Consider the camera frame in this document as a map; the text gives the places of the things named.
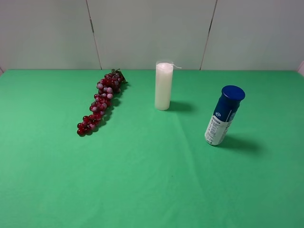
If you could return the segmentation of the red grape bunch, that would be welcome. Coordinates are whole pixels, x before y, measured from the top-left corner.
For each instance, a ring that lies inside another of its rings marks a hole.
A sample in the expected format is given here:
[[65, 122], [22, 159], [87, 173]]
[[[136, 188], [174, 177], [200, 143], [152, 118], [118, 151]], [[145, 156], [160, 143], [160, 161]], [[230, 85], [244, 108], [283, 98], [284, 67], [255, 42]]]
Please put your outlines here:
[[105, 116], [107, 108], [115, 94], [121, 92], [121, 86], [127, 81], [120, 69], [112, 69], [96, 83], [97, 93], [89, 106], [90, 115], [85, 115], [82, 122], [77, 124], [77, 134], [81, 137], [94, 131]]

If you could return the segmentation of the green tablecloth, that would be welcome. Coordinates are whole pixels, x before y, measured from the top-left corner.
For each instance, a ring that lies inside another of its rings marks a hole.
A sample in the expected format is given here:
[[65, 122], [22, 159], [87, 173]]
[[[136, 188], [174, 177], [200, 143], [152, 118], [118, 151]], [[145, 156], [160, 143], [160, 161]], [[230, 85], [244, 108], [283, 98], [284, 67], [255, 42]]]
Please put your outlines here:
[[[304, 78], [288, 71], [186, 71], [168, 111], [155, 73], [77, 135], [101, 70], [8, 70], [0, 78], [3, 228], [301, 228]], [[245, 92], [222, 143], [205, 131], [224, 86]]]

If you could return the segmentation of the white pillar candle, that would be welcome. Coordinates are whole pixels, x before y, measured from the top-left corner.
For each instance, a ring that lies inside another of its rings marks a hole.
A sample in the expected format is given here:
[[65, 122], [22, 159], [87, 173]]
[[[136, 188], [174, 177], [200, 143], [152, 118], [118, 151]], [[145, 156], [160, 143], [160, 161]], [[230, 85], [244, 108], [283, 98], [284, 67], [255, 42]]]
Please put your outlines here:
[[157, 110], [165, 111], [170, 107], [174, 68], [181, 69], [171, 61], [156, 62], [154, 106]]

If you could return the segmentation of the blue and white bottle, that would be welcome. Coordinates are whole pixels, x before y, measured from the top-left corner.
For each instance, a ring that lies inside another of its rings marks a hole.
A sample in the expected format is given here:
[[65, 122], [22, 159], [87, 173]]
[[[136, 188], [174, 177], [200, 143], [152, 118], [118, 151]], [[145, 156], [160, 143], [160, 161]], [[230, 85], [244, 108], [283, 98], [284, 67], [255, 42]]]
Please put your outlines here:
[[222, 143], [244, 98], [245, 92], [238, 86], [226, 85], [222, 88], [221, 96], [205, 131], [207, 143], [213, 146]]

